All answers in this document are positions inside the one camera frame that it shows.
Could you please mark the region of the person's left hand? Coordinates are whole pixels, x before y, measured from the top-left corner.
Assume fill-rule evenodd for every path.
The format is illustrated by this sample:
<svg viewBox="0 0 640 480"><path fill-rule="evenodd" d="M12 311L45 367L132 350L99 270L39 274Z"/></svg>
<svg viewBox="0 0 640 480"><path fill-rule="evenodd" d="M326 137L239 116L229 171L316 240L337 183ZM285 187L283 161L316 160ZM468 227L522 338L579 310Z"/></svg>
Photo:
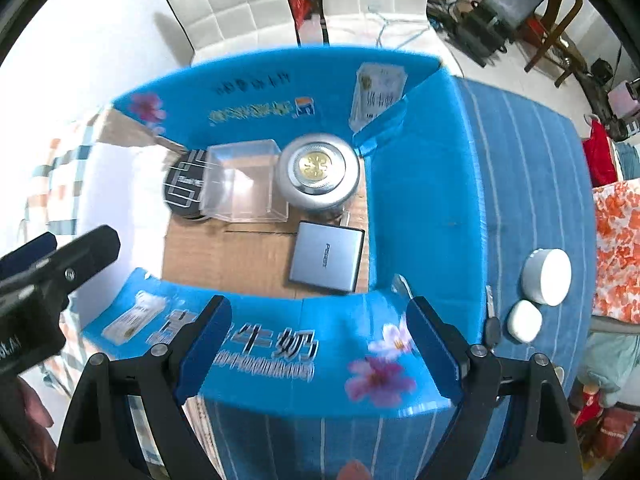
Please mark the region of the person's left hand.
<svg viewBox="0 0 640 480"><path fill-rule="evenodd" d="M17 385L21 391L27 419L27 445L43 467L46 467L48 471L54 471L55 455L58 448L48 431L53 426L53 419L34 388L21 377L17 378Z"/></svg>

